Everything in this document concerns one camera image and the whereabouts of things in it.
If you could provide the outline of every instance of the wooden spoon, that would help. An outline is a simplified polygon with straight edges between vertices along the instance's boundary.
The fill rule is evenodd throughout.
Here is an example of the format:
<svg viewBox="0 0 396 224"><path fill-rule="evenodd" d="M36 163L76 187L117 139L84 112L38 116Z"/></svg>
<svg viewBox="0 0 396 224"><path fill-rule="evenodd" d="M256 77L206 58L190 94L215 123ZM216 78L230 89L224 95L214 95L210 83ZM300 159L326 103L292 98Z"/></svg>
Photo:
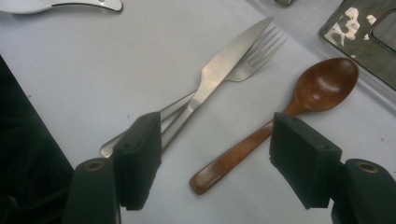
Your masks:
<svg viewBox="0 0 396 224"><path fill-rule="evenodd" d="M351 93L359 69L347 58L326 60L308 68L297 80L294 94L283 113L296 116L303 112L320 112L339 105ZM190 184L197 194L204 194L247 157L272 132L270 121L230 148L195 174Z"/></svg>

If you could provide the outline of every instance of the spoon handle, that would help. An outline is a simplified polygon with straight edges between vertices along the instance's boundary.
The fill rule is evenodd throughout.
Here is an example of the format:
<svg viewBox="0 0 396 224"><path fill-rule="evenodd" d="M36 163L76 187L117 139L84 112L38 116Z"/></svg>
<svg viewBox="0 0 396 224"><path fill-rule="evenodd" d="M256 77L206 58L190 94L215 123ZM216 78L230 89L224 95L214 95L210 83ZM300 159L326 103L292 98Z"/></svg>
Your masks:
<svg viewBox="0 0 396 224"><path fill-rule="evenodd" d="M190 180L195 193L201 195L212 188L271 135L272 127L273 122L268 122L196 173Z"/></svg>

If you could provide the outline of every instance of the spoon bowl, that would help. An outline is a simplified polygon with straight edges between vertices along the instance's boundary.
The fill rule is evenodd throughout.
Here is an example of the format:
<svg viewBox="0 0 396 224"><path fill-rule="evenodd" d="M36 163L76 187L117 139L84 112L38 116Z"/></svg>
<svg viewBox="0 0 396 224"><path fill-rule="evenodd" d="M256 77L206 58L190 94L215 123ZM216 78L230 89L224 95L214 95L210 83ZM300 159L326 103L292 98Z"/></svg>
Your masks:
<svg viewBox="0 0 396 224"><path fill-rule="evenodd" d="M120 0L1 0L0 11L13 14L31 14L66 5L85 5L116 12L122 11Z"/></svg>
<svg viewBox="0 0 396 224"><path fill-rule="evenodd" d="M291 100L283 113L296 116L303 112L332 109L352 92L359 77L356 64L347 58L335 58L314 64L301 74ZM203 194L226 176L272 133L270 121L259 130L230 148L195 174L190 185Z"/></svg>

